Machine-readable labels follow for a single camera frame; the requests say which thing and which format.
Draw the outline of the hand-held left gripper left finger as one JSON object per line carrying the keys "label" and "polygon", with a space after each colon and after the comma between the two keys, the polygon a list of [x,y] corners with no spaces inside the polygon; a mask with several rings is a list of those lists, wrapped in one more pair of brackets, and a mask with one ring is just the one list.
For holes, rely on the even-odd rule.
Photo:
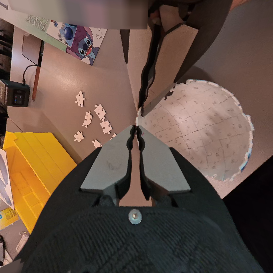
{"label": "hand-held left gripper left finger", "polygon": [[84,179],[84,192],[110,196],[116,206],[131,184],[133,139],[135,125],[130,125],[100,149]]}

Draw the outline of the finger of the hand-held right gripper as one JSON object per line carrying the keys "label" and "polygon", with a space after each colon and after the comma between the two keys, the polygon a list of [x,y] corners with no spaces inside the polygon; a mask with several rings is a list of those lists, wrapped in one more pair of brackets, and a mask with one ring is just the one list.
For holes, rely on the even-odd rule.
{"label": "finger of the hand-held right gripper", "polygon": [[161,5],[148,20],[152,37],[141,74],[139,110],[147,115],[174,88],[198,29],[187,26],[178,7]]}
{"label": "finger of the hand-held right gripper", "polygon": [[149,104],[159,95],[155,61],[160,41],[160,26],[132,29],[129,33],[128,76],[137,112],[136,120],[148,99]]}

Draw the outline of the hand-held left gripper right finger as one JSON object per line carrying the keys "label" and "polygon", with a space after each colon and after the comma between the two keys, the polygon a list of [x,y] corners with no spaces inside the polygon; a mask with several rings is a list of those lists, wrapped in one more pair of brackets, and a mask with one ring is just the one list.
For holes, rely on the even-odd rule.
{"label": "hand-held left gripper right finger", "polygon": [[144,127],[136,128],[141,190],[145,199],[151,198],[154,206],[181,206],[180,195],[191,192],[191,177],[183,168],[185,158]]}

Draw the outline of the white puzzle ball half shell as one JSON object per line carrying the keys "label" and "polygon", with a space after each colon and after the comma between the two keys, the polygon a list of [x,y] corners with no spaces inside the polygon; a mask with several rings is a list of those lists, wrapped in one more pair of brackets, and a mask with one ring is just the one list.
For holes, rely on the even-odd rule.
{"label": "white puzzle ball half shell", "polygon": [[250,115],[234,94],[210,81],[176,84],[147,115],[139,110],[136,124],[218,181],[234,180],[251,156]]}

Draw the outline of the white puzzle pieces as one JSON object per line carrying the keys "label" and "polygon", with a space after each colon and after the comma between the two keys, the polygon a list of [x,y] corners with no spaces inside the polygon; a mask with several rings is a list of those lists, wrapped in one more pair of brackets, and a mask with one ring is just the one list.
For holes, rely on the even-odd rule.
{"label": "white puzzle pieces", "polygon": [[[79,107],[83,107],[84,106],[84,101],[85,101],[85,98],[84,98],[83,92],[80,91],[76,95],[75,103]],[[94,111],[95,111],[95,114],[97,115],[97,117],[100,120],[100,126],[101,126],[101,128],[103,130],[103,133],[110,135],[113,128],[112,128],[110,122],[105,119],[106,111],[105,111],[104,107],[101,104],[95,105],[95,110]],[[93,118],[93,115],[92,115],[91,111],[86,111],[82,127],[87,128],[91,124],[92,118]],[[78,143],[81,142],[84,139],[83,132],[81,132],[81,131],[77,131],[73,135],[73,137],[74,137],[74,141],[78,142]]]}

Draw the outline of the cartoon printed puzzle box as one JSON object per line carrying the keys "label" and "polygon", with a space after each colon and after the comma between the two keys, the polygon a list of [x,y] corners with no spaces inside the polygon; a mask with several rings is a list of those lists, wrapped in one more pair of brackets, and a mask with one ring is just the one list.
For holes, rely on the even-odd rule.
{"label": "cartoon printed puzzle box", "polygon": [[93,65],[107,29],[58,22],[34,15],[25,16],[24,30],[46,43]]}

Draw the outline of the yellow plastic bin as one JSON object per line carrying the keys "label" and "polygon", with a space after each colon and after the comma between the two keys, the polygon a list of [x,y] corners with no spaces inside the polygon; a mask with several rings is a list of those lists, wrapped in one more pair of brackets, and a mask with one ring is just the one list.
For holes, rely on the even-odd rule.
{"label": "yellow plastic bin", "polygon": [[52,133],[7,131],[3,149],[15,210],[31,234],[50,196],[77,164]]}

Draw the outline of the white blue printed sheet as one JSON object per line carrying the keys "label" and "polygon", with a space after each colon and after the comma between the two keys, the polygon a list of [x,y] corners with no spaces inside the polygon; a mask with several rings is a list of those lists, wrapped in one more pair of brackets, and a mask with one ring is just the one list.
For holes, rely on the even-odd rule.
{"label": "white blue printed sheet", "polygon": [[0,198],[10,208],[15,209],[7,154],[3,149],[0,149]]}

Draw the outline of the brown wooden stick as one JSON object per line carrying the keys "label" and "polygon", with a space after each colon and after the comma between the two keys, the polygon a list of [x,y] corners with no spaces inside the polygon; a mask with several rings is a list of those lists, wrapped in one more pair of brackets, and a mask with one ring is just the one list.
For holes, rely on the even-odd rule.
{"label": "brown wooden stick", "polygon": [[38,82],[39,82],[39,76],[40,76],[40,68],[42,64],[42,58],[43,58],[43,51],[44,51],[44,41],[41,41],[40,46],[40,52],[39,52],[39,58],[38,58],[38,64],[36,66],[36,73],[34,78],[34,85],[33,85],[33,91],[32,91],[32,101],[34,102],[36,100],[37,95],[37,88],[38,88]]}

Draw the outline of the yellow printed booklet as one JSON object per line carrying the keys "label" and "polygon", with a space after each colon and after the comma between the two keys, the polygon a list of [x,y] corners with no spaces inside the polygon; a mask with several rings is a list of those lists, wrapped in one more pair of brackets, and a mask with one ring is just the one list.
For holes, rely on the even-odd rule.
{"label": "yellow printed booklet", "polygon": [[8,207],[0,211],[0,231],[12,225],[19,220],[19,216],[15,210]]}

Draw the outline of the clear plastic bag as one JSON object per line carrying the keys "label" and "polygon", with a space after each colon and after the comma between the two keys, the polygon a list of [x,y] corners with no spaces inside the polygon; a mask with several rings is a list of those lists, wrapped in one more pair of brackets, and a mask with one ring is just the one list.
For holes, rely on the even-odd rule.
{"label": "clear plastic bag", "polygon": [[17,254],[20,253],[20,251],[23,249],[23,247],[25,246],[30,236],[30,234],[27,231],[20,232],[19,235],[20,235],[20,240],[16,246]]}

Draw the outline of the black power bank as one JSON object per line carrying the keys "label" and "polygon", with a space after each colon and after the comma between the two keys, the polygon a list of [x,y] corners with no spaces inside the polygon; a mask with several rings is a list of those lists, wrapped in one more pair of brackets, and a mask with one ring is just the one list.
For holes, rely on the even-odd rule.
{"label": "black power bank", "polygon": [[10,80],[0,80],[0,101],[5,106],[28,107],[30,87]]}

